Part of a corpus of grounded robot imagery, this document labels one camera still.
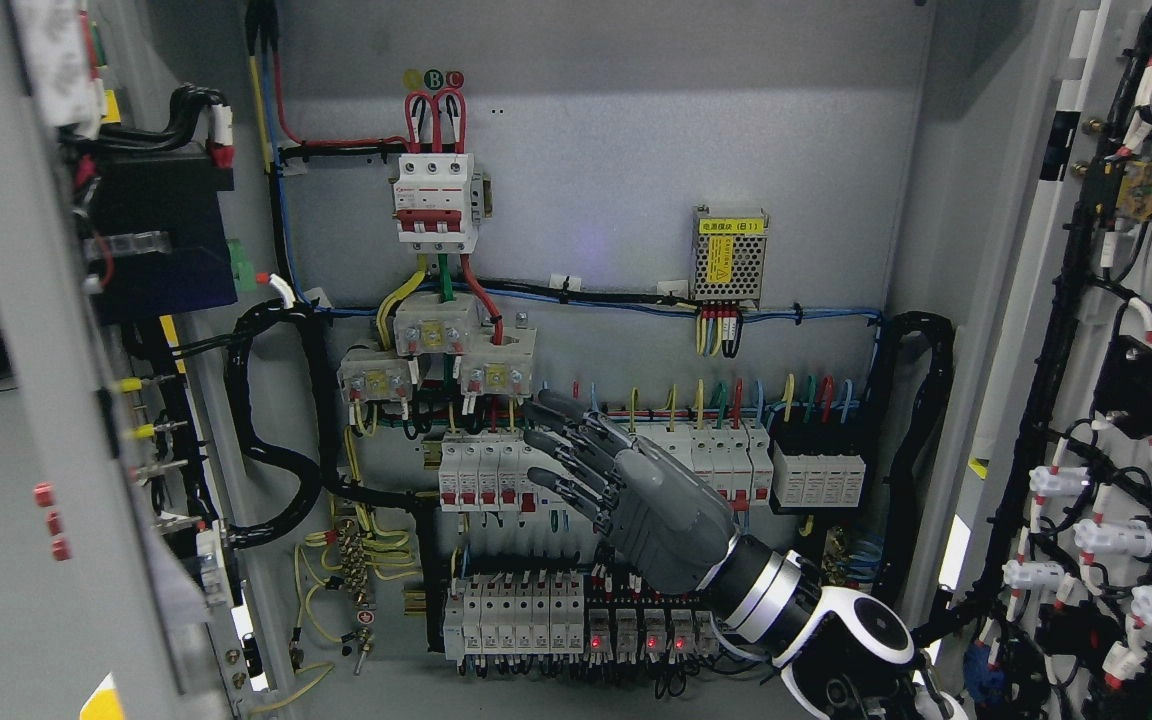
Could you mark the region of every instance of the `black cable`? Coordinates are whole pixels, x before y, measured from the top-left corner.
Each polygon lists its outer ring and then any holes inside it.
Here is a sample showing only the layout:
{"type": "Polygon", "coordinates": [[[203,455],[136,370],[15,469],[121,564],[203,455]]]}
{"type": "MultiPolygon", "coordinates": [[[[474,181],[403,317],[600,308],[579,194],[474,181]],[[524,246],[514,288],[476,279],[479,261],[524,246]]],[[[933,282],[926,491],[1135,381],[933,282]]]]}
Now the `black cable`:
{"type": "Polygon", "coordinates": [[[339,441],[335,438],[335,407],[332,407],[332,423],[325,423],[326,412],[323,407],[314,402],[317,410],[317,430],[319,430],[319,462],[308,458],[300,452],[288,450],[288,448],[265,442],[256,434],[252,424],[251,404],[251,381],[248,378],[248,364],[251,359],[252,342],[256,334],[273,328],[279,323],[290,323],[301,336],[301,346],[305,350],[306,359],[310,355],[310,346],[316,340],[321,340],[321,325],[314,318],[314,310],[308,305],[289,306],[283,309],[280,301],[265,302],[265,304],[252,306],[247,310],[238,321],[234,324],[234,332],[247,334],[251,332],[251,338],[238,341],[229,347],[229,357],[225,364],[225,395],[229,399],[229,414],[234,420],[234,433],[238,437],[238,447],[243,456],[250,457],[265,465],[273,465],[279,469],[296,475],[298,487],[296,495],[287,503],[274,518],[265,520],[252,525],[230,526],[229,541],[233,547],[245,548],[256,547],[260,544],[274,541],[280,537],[296,529],[302,520],[314,509],[319,493],[323,488],[323,478],[326,473],[335,473],[335,457],[339,452],[339,441]]]}
{"type": "Polygon", "coordinates": [[[1132,274],[1135,270],[1135,264],[1140,258],[1140,250],[1144,249],[1144,243],[1146,243],[1149,237],[1149,223],[1140,223],[1140,228],[1137,232],[1137,240],[1132,244],[1132,258],[1128,259],[1128,264],[1121,270],[1119,274],[1114,276],[1114,282],[1121,283],[1126,281],[1129,274],[1132,274]]]}
{"type": "Polygon", "coordinates": [[[895,602],[908,578],[910,564],[914,563],[914,546],[918,541],[920,514],[916,501],[918,493],[914,486],[914,465],[937,432],[937,423],[940,423],[945,414],[950,388],[954,387],[954,325],[940,314],[902,313],[892,318],[886,332],[890,333],[882,343],[886,350],[882,346],[879,347],[882,364],[879,365],[877,359],[876,369],[882,369],[884,382],[888,387],[890,374],[895,373],[896,350],[901,338],[920,334],[929,341],[932,351],[927,374],[914,399],[909,429],[905,430],[896,454],[892,456],[890,468],[884,480],[888,487],[890,507],[887,510],[882,560],[878,564],[872,594],[878,600],[895,602]]]}

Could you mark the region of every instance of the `red button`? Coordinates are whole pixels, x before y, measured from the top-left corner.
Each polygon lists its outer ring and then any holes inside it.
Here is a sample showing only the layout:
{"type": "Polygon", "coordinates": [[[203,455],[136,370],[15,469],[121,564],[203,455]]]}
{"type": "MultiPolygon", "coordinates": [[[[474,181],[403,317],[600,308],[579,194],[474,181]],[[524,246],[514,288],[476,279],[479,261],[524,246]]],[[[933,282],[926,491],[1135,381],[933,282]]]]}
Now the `red button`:
{"type": "Polygon", "coordinates": [[[56,562],[69,560],[69,541],[65,538],[56,538],[51,541],[51,559],[56,562]]]}
{"type": "Polygon", "coordinates": [[[52,495],[51,483],[38,483],[33,486],[33,501],[37,502],[38,507],[55,505],[56,499],[52,495]]]}

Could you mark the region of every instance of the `gray robotic hand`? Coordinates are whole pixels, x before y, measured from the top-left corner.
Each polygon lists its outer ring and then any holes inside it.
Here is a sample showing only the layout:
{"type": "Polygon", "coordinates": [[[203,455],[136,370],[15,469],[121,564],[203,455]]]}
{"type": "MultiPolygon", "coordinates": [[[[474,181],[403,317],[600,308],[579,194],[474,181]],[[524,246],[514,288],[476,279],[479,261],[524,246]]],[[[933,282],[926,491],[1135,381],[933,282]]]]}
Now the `gray robotic hand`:
{"type": "Polygon", "coordinates": [[[524,415],[550,430],[530,430],[526,442],[571,473],[531,468],[526,477],[592,520],[657,591],[704,591],[717,617],[768,651],[810,715],[965,719],[938,691],[890,607],[854,589],[823,588],[795,553],[740,536],[727,502],[668,452],[556,392],[541,391],[524,415]]]}
{"type": "Polygon", "coordinates": [[[554,434],[529,430],[573,478],[543,468],[526,477],[552,488],[594,528],[657,591],[705,588],[735,547],[732,508],[681,462],[602,414],[553,391],[526,402],[524,415],[554,434]]]}

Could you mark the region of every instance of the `circuit breaker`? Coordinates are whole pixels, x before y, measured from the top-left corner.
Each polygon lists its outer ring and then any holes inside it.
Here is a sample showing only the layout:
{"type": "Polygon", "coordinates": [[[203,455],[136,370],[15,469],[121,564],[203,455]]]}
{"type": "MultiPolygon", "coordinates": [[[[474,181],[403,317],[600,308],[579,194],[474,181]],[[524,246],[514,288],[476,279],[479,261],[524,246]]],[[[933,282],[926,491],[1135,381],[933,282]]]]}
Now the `circuit breaker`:
{"type": "Polygon", "coordinates": [[[394,181],[397,241],[414,252],[473,252],[473,156],[400,156],[394,181]]]}

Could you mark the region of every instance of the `black wire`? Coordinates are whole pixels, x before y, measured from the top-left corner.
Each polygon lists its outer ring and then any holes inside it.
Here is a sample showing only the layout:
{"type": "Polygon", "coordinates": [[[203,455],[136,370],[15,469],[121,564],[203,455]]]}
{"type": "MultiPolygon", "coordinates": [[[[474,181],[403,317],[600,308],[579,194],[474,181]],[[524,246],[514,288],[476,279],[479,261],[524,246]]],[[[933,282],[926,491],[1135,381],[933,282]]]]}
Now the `black wire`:
{"type": "Polygon", "coordinates": [[[1114,282],[1120,283],[1126,281],[1129,274],[1132,274],[1135,264],[1140,258],[1140,250],[1144,248],[1144,243],[1149,240],[1149,223],[1140,223],[1140,228],[1137,232],[1137,240],[1132,244],[1132,258],[1128,260],[1128,264],[1123,267],[1123,272],[1120,272],[1114,276],[1114,282]]]}

